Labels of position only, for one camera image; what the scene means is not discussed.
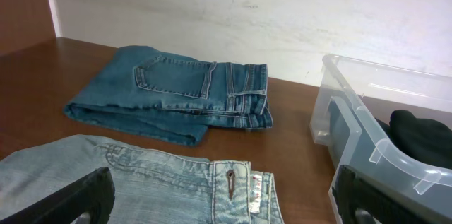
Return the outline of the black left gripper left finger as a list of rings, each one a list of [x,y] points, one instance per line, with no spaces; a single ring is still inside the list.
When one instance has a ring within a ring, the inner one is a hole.
[[[1,220],[1,224],[107,223],[114,201],[110,170],[101,167]]]

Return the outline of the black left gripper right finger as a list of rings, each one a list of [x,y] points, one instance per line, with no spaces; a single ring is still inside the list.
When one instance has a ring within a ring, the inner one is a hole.
[[[427,220],[385,195],[349,165],[338,168],[333,198],[344,224],[422,224]]]

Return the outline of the large black garment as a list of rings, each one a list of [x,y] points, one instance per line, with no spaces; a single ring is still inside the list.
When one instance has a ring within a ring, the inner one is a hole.
[[[392,112],[389,124],[376,119],[394,146],[422,163],[451,169],[451,129],[407,110]]]

